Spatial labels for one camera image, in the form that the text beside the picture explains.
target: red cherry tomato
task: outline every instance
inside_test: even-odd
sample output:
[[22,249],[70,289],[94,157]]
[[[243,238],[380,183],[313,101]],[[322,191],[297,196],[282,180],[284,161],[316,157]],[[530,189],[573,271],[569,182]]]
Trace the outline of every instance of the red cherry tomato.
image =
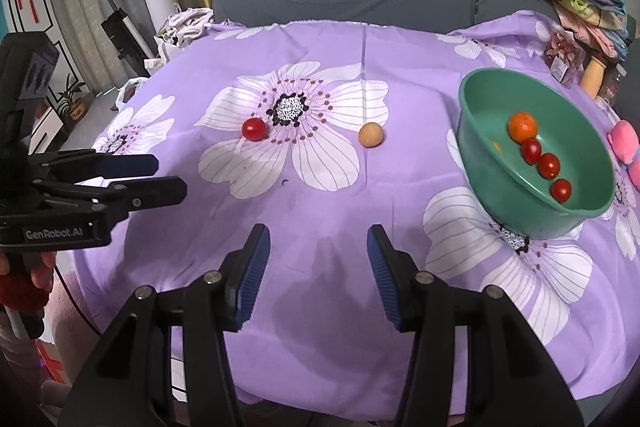
[[520,154],[529,165],[535,165],[542,156],[542,145],[535,138],[527,138],[520,146]]
[[564,178],[558,178],[551,184],[551,195],[560,204],[566,203],[571,197],[571,183]]
[[547,180],[553,180],[560,173],[560,160],[558,156],[545,152],[538,160],[538,172]]
[[242,136],[251,142],[259,142],[267,136],[267,125],[261,118],[249,118],[242,124]]

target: purple tablecloth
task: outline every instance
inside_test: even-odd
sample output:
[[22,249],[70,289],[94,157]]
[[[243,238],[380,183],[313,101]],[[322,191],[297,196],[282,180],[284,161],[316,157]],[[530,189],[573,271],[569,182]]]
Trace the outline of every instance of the purple tablecloth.
[[[449,36],[358,23],[214,26],[95,145],[153,153],[158,175],[181,176],[189,194],[132,214],[110,246],[75,253],[94,319],[107,327],[139,285],[188,285],[265,223],[271,258],[254,314],[226,336],[240,398],[393,418],[412,338],[386,320],[367,260],[367,229],[381,223],[396,248],[450,284],[502,286],[577,399],[619,383],[640,351],[640,225],[626,172],[616,167],[602,217],[532,241],[481,208],[453,133],[461,79],[507,67],[562,92],[604,136],[606,114],[540,58],[550,24],[519,12]],[[251,115],[269,123],[267,140],[241,139]],[[384,126],[382,146],[358,144],[365,121]],[[465,399],[464,344],[453,413]]]

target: pink plush toy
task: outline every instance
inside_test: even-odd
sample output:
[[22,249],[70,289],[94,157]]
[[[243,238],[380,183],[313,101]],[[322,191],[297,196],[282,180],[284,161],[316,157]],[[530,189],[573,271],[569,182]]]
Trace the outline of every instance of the pink plush toy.
[[626,120],[620,120],[607,134],[607,140],[613,149],[616,158],[620,160],[629,173],[629,178],[634,187],[640,190],[640,142],[638,134]]

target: green plastic bowl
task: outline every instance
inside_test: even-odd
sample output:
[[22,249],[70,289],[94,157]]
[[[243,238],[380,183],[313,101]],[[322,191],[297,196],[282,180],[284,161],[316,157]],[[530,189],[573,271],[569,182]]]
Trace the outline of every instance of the green plastic bowl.
[[[471,188],[500,225],[552,239],[610,207],[614,173],[609,153],[591,123],[560,94],[526,74],[486,69],[468,74],[459,95],[460,156]],[[509,137],[507,123],[518,111],[538,122],[543,153],[558,156],[558,178],[569,180],[573,189],[566,203],[551,197],[553,181],[527,165]]]

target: orange tomato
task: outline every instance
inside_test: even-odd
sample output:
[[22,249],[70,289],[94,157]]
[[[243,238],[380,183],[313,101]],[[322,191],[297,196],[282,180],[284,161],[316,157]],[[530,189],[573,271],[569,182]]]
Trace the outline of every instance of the orange tomato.
[[538,122],[528,112],[520,111],[509,119],[507,131],[514,142],[522,144],[527,138],[538,135]]

